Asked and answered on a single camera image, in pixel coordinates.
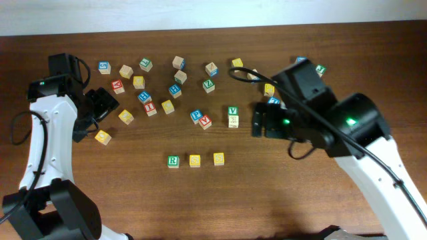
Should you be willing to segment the green R block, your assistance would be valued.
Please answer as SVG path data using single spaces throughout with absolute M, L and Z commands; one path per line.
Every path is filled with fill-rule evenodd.
M 169 168 L 179 168 L 179 157 L 177 155 L 170 155 L 167 157 L 167 166 Z

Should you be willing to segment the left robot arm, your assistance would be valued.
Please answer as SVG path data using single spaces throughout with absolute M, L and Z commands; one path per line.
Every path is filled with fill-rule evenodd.
M 49 76 L 29 85 L 26 114 L 32 128 L 29 157 L 18 192 L 3 198 L 2 222 L 22 239 L 131 239 L 101 222 L 97 205 L 74 183 L 72 145 L 119 103 L 104 88 L 89 90 L 84 60 L 61 53 L 48 58 Z

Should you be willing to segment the blue S block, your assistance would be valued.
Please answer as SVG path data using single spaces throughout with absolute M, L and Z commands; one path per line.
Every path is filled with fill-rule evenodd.
M 100 61 L 98 63 L 98 71 L 103 75 L 111 73 L 111 65 L 108 61 Z

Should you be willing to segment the plain white picture block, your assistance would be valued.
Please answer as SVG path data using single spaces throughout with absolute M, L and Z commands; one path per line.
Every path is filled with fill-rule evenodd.
M 239 127 L 239 116 L 230 115 L 228 117 L 228 127 L 229 128 L 238 128 Z

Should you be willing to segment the wooden block green side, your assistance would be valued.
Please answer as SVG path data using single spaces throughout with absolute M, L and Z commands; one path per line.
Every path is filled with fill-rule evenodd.
M 182 70 L 178 70 L 176 72 L 176 74 L 174 75 L 174 80 L 177 83 L 183 85 L 186 82 L 186 80 L 187 80 L 187 74 L 184 73 Z

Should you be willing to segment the yellow o block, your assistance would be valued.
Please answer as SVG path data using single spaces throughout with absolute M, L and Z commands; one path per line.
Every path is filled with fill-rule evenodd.
M 111 135 L 103 130 L 99 130 L 99 132 L 95 136 L 95 139 L 103 145 L 107 145 L 111 140 Z
M 119 118 L 126 124 L 129 125 L 133 120 L 133 115 L 126 109 L 124 109 L 120 114 Z

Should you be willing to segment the yellow S block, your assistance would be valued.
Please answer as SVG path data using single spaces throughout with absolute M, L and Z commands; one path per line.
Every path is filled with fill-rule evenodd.
M 201 166 L 201 156 L 200 155 L 190 155 L 189 156 L 189 166 L 190 167 L 200 167 Z
M 213 162 L 215 166 L 220 166 L 225 164 L 225 155 L 224 153 L 214 153 Z

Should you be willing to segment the red V block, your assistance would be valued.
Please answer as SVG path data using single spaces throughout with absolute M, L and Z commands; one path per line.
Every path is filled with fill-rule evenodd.
M 203 130 L 206 130 L 212 125 L 212 120 L 209 118 L 208 115 L 204 115 L 203 117 L 199 118 L 198 122 Z

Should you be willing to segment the green J block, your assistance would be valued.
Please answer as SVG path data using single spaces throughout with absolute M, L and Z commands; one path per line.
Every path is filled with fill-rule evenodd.
M 323 66 L 323 65 L 317 65 L 316 66 L 316 73 L 319 75 L 319 77 L 322 77 L 325 72 L 326 72 L 325 66 Z

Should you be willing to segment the red I block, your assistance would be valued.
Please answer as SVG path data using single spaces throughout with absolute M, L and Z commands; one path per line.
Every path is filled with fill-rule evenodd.
M 155 108 L 153 102 L 146 103 L 144 105 L 144 110 L 147 113 L 148 117 L 151 117 L 152 115 L 155 115 L 157 113 L 157 109 Z

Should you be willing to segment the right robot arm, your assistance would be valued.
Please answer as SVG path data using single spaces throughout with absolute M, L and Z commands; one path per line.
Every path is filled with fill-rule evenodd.
M 411 180 L 390 126 L 361 93 L 337 100 L 306 59 L 272 78 L 284 102 L 260 103 L 252 135 L 310 143 L 350 176 L 377 215 L 389 239 L 426 238 L 426 202 Z

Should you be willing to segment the green V block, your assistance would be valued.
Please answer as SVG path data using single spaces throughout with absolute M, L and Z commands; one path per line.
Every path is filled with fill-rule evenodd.
M 228 117 L 231 116 L 238 116 L 239 109 L 236 106 L 229 106 L 228 107 Z

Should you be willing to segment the yellow block top centre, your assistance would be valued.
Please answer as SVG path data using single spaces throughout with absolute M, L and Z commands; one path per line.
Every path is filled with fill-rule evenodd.
M 243 67 L 244 64 L 240 58 L 232 59 L 232 68 Z

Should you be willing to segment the blue H block left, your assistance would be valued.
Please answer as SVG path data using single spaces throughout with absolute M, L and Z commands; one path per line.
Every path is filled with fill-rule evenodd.
M 147 91 L 142 91 L 137 98 L 143 104 L 152 102 L 151 95 Z

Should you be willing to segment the green L block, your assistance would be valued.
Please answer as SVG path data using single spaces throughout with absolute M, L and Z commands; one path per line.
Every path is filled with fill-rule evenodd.
M 139 66 L 142 70 L 149 72 L 152 67 L 153 67 L 153 63 L 150 59 L 144 57 L 140 62 L 139 62 Z

